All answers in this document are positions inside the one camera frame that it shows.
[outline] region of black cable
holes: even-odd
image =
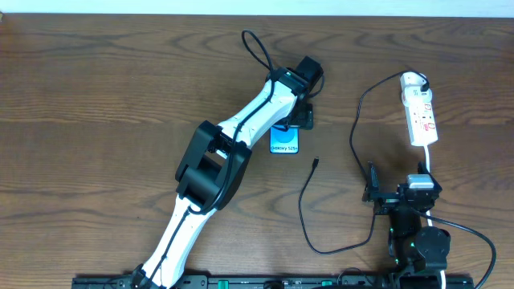
[[[361,164],[361,161],[359,161],[359,157],[357,156],[357,153],[355,153],[355,149],[353,148],[353,131],[355,131],[355,127],[357,126],[357,122],[359,121],[359,116],[361,115],[361,106],[362,106],[362,100],[364,99],[364,96],[366,96],[366,94],[368,94],[368,92],[371,92],[375,87],[379,86],[380,84],[384,83],[385,81],[389,80],[389,79],[392,79],[398,75],[402,75],[406,72],[413,72],[419,76],[421,76],[421,78],[423,78],[426,83],[422,85],[422,89],[421,91],[422,92],[425,92],[428,90],[428,88],[430,87],[430,83],[428,82],[428,79],[422,75],[421,73],[417,72],[417,71],[413,71],[413,70],[405,70],[405,71],[400,71],[398,73],[395,73],[383,80],[380,80],[379,82],[377,82],[375,85],[373,85],[371,88],[368,88],[361,96],[361,99],[359,100],[359,106],[357,107],[357,115],[355,116],[355,121],[353,122],[353,125],[352,125],[352,130],[350,131],[350,148],[352,149],[352,153],[353,153],[353,156],[355,157],[355,160],[357,161],[357,164],[359,165],[359,169],[361,169],[361,173],[362,173],[362,176],[364,177],[364,179],[366,181],[368,181],[368,175],[364,169],[364,167],[362,166]]]
[[[114,278],[110,278],[108,279],[107,281],[104,282],[104,285],[102,286],[102,289],[105,289],[105,285],[109,284],[109,286],[112,288],[112,289],[115,289],[114,286],[110,283],[114,280],[118,280],[118,279],[122,279],[123,277],[114,277]]]
[[[453,227],[455,227],[457,229],[461,229],[463,231],[471,233],[471,234],[473,234],[473,235],[475,235],[475,236],[477,236],[479,238],[482,238],[491,247],[491,262],[489,263],[489,267],[487,268],[487,270],[485,272],[485,275],[482,277],[480,282],[478,282],[478,284],[476,284],[476,286],[475,286],[475,289],[480,289],[483,286],[483,284],[486,283],[487,279],[489,278],[489,275],[491,275],[492,270],[495,267],[495,263],[496,263],[496,248],[495,248],[495,244],[488,237],[486,237],[484,234],[481,234],[480,232],[478,232],[476,230],[473,230],[472,228],[468,228],[466,226],[463,226],[463,225],[460,225],[460,224],[457,224],[457,223],[454,223],[454,222],[450,222],[450,221],[447,221],[447,220],[444,220],[444,219],[441,219],[441,218],[427,216],[426,214],[421,213],[421,212],[417,211],[415,208],[413,208],[412,206],[410,206],[410,204],[408,202],[407,202],[407,205],[409,206],[410,210],[412,210],[412,212],[417,214],[419,217],[430,219],[430,220],[436,221],[436,222],[440,222],[441,224],[453,226]]]
[[[155,266],[155,268],[153,269],[153,272],[152,274],[150,275],[150,278],[149,280],[147,281],[147,283],[142,287],[142,288],[150,288],[152,286],[152,282],[153,282],[153,277],[155,276],[155,274],[157,273],[157,270],[159,270],[159,268],[161,268],[161,265],[162,265],[162,262],[166,259],[166,255],[168,254],[168,251],[169,251],[169,248],[171,247],[171,243],[173,243],[173,240],[175,239],[175,236],[177,235],[178,233],[178,230],[180,229],[180,227],[182,226],[182,224],[184,223],[184,221],[186,220],[186,217],[190,214],[190,211],[189,211],[189,208],[184,212],[184,214],[182,215],[182,218],[180,219],[180,222],[178,223],[177,225],[177,228],[175,228],[175,231],[173,232],[173,234],[171,235],[171,239],[169,240],[168,242],[168,246],[166,246],[166,249],[164,250],[164,253],[162,254],[161,256],[161,260],[159,260],[159,263]]]
[[[369,240],[371,239],[371,236],[373,235],[373,228],[375,226],[375,217],[376,217],[375,214],[373,215],[373,219],[371,220],[371,228],[369,229],[369,236],[368,236],[368,238],[364,242],[360,242],[358,244],[351,245],[351,246],[342,247],[342,248],[337,249],[337,250],[330,250],[330,251],[323,252],[323,251],[317,250],[311,244],[311,241],[308,239],[307,231],[305,229],[305,224],[304,224],[304,217],[302,215],[302,197],[304,196],[305,189],[307,188],[308,183],[311,181],[312,175],[314,174],[314,171],[316,170],[316,167],[318,166],[319,162],[320,162],[320,159],[318,157],[316,157],[314,159],[314,161],[312,162],[311,173],[308,175],[307,181],[305,182],[305,185],[304,185],[304,187],[302,188],[302,190],[300,192],[300,197],[298,198],[298,210],[300,212],[300,222],[302,224],[302,229],[304,230],[305,241],[307,241],[307,244],[311,248],[311,250],[313,250],[317,254],[335,254],[335,253],[340,253],[340,252],[343,252],[343,251],[346,251],[346,250],[355,249],[355,248],[357,248],[359,246],[364,246],[367,242],[369,242]]]
[[[266,56],[267,65],[265,64],[264,61],[262,61],[259,57],[257,57],[257,55],[255,55],[255,53],[248,46],[247,40],[245,39],[246,33],[248,33],[257,42],[257,44],[259,44],[260,48],[262,49],[262,51],[264,53],[264,56]],[[241,39],[243,40],[243,44],[244,44],[245,48],[248,50],[248,52],[250,52],[250,54],[255,59],[257,59],[257,61],[259,61],[259,63],[264,65],[265,68],[267,68],[270,71],[270,73],[273,74],[275,72],[275,68],[273,67],[273,62],[271,61],[270,55],[267,53],[266,47],[264,47],[263,43],[259,40],[259,38],[252,31],[245,29],[245,30],[243,30],[243,32],[241,32]],[[235,149],[235,144],[237,142],[236,140],[237,140],[237,136],[239,134],[239,130],[241,130],[241,128],[247,122],[247,120],[249,120],[254,114],[256,114],[273,97],[273,93],[275,92],[275,81],[273,80],[273,77],[271,77],[270,79],[271,79],[271,89],[270,89],[270,94],[267,96],[266,100],[264,100],[257,108],[255,108],[252,112],[250,112],[243,120],[241,120],[241,122],[235,128],[234,135],[232,136],[232,144],[231,144],[232,149]],[[216,194],[216,197],[210,203],[210,205],[206,206],[205,208],[200,209],[199,211],[194,211],[191,208],[189,208],[189,212],[191,214],[206,214],[206,213],[210,212],[214,207],[216,207],[219,204],[219,202],[225,197],[226,191],[228,190],[227,186],[228,186],[228,182],[230,180],[230,174],[232,172],[233,162],[234,162],[234,154],[229,153],[228,168],[226,170],[225,179],[223,180],[223,184],[222,184],[221,188],[219,189],[218,193]]]
[[[337,276],[337,285],[342,285],[343,283],[343,279],[341,277],[345,276],[345,273],[348,272],[348,271],[357,271],[359,272],[359,274],[361,274],[362,276],[364,276],[364,278],[366,279],[366,281],[368,281],[369,285],[373,285],[373,282],[371,282],[371,280],[368,278],[368,276],[366,276],[366,274],[359,268],[357,267],[350,267],[350,268],[346,268],[344,269],[340,274],[339,276]]]
[[[320,89],[318,89],[317,92],[314,92],[314,93],[311,93],[307,96],[307,98],[311,99],[312,97],[314,96],[317,96],[320,94],[320,92],[323,90],[323,86],[324,86],[324,74],[321,75],[321,84],[320,84]]]
[[[289,130],[289,124],[286,122],[286,124],[284,125],[284,128],[273,125],[273,128],[276,130],[279,130],[281,132],[287,132]]]

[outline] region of wooden table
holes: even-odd
[[[276,63],[320,61],[316,126],[300,153],[255,146],[234,199],[207,223],[187,267],[212,274],[337,274],[394,265],[387,217],[371,242],[331,256],[315,246],[360,242],[371,209],[348,145],[361,93],[406,68],[430,77],[439,141],[430,147],[443,192],[433,215],[489,236],[498,261],[486,287],[514,283],[514,21],[12,14],[0,24],[0,287],[69,288],[77,274],[117,275],[144,262],[173,211],[175,169],[194,129],[234,115],[267,71],[245,51],[251,28]],[[409,145],[399,81],[365,100],[355,132],[384,190],[423,160]],[[481,239],[451,232],[448,271],[477,283],[490,260]]]

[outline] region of power strip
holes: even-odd
[[[426,146],[437,141],[434,109],[432,108],[432,91],[422,92],[421,86],[426,81],[413,72],[400,77],[402,85],[402,102],[405,105],[410,144]]]

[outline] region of white wall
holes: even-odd
[[[514,0],[0,0],[4,13],[514,17]]]

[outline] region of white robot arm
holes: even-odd
[[[175,175],[179,186],[173,216],[157,249],[136,272],[139,281],[133,280],[133,284],[143,288],[170,288],[180,279],[187,255],[202,227],[210,216],[227,204],[239,187],[251,155],[250,149],[272,125],[292,113],[297,101],[307,99],[306,96],[323,74],[320,65],[309,57],[294,71],[286,68],[277,71],[271,75],[274,79],[268,79],[263,90],[235,116],[218,126],[205,121],[197,128]],[[272,84],[275,86],[274,93],[268,100]],[[253,112],[263,102],[266,102],[265,105]],[[236,145],[231,147],[230,136],[252,112],[253,116],[239,130]],[[192,214],[213,204],[227,174],[228,165],[218,165],[206,152],[225,158],[234,154],[234,164],[222,200],[204,214]]]

